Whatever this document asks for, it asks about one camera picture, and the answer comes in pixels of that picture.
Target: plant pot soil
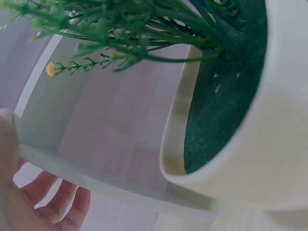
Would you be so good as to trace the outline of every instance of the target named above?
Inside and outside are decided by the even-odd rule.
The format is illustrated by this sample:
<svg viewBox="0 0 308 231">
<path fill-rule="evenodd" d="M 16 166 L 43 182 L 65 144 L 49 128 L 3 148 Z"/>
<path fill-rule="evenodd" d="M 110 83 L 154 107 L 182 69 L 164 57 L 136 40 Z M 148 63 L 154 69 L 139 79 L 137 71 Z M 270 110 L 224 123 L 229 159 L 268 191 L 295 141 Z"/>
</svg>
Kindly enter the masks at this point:
<svg viewBox="0 0 308 231">
<path fill-rule="evenodd" d="M 267 16 L 263 0 L 240 0 L 242 32 L 225 27 L 235 58 L 202 62 L 187 121 L 184 162 L 192 173 L 213 159 L 240 126 L 262 75 Z"/>
</svg>

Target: ceramic pot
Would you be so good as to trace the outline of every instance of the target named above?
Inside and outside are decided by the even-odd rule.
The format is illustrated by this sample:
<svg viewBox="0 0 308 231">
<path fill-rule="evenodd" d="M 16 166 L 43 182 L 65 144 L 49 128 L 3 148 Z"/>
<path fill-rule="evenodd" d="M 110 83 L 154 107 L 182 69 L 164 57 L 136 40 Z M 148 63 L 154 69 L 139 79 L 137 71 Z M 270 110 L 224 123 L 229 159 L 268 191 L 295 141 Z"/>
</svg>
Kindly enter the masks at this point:
<svg viewBox="0 0 308 231">
<path fill-rule="evenodd" d="M 240 127 L 191 174 L 184 139 L 199 63 L 185 64 L 165 127 L 161 171 L 176 184 L 265 210 L 308 207 L 308 2 L 266 0 L 268 42 L 261 80 Z M 188 57 L 201 52 L 191 47 Z"/>
</svg>

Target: potted plant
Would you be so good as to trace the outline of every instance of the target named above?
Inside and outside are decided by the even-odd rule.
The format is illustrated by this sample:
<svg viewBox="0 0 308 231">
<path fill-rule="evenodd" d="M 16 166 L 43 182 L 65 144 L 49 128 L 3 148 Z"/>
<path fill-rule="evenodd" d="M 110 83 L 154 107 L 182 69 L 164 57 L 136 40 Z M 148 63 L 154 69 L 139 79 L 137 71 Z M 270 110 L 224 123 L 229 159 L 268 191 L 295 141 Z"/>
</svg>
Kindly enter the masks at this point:
<svg viewBox="0 0 308 231">
<path fill-rule="evenodd" d="M 55 60 L 46 67 L 50 76 L 114 62 L 115 71 L 143 59 L 185 62 L 162 143 L 163 175 L 234 203 L 307 206 L 308 128 L 306 109 L 298 106 L 306 102 L 307 43 L 298 28 L 308 4 L 189 2 L 193 8 L 182 0 L 0 0 L 0 7 L 14 14 L 11 21 L 32 22 L 40 30 L 34 40 L 80 40 L 76 57 L 85 62 Z M 191 45 L 186 58 L 153 53 L 180 43 Z M 100 60 L 90 57 L 95 52 Z"/>
</svg>

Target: finger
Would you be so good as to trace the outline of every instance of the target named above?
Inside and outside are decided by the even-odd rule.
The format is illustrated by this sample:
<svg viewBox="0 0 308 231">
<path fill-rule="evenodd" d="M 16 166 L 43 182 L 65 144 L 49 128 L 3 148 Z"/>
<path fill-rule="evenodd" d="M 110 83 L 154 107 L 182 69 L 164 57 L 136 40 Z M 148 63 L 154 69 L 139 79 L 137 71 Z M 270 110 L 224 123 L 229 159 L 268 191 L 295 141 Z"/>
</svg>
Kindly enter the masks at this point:
<svg viewBox="0 0 308 231">
<path fill-rule="evenodd" d="M 14 113 L 10 109 L 6 108 L 0 109 L 0 115 L 2 117 L 8 118 L 12 123 L 14 123 Z"/>
<path fill-rule="evenodd" d="M 20 157 L 20 158 L 18 159 L 17 169 L 16 169 L 15 173 L 19 172 L 20 169 L 21 169 L 21 167 L 22 167 L 25 163 L 27 163 L 27 161 L 26 161 L 25 159 L 23 159 L 23 158 Z"/>
<path fill-rule="evenodd" d="M 21 188 L 21 191 L 27 196 L 33 206 L 41 202 L 58 177 L 42 171 L 31 183 Z"/>
<path fill-rule="evenodd" d="M 76 185 L 63 180 L 52 200 L 46 206 L 38 208 L 37 212 L 51 223 L 58 222 L 71 202 L 76 187 Z"/>
<path fill-rule="evenodd" d="M 0 109 L 0 180 L 1 183 L 11 182 L 19 156 L 19 141 L 13 112 Z"/>
<path fill-rule="evenodd" d="M 89 190 L 79 187 L 72 208 L 56 226 L 61 231 L 79 231 L 89 210 L 90 197 Z"/>
</svg>

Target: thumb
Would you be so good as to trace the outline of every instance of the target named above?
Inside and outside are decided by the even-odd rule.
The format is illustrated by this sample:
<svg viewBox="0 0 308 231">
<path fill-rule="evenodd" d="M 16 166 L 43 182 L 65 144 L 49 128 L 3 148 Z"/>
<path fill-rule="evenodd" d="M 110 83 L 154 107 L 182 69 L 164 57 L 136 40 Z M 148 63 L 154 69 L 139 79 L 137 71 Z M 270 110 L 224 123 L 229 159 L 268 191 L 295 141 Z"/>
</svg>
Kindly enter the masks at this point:
<svg viewBox="0 0 308 231">
<path fill-rule="evenodd" d="M 13 112 L 0 109 L 0 185 L 13 178 L 18 156 L 19 141 L 13 123 Z"/>
<path fill-rule="evenodd" d="M 10 120 L 10 122 L 14 123 L 14 112 L 12 112 L 10 109 L 7 108 L 0 109 L 0 116 L 7 118 Z"/>
</svg>

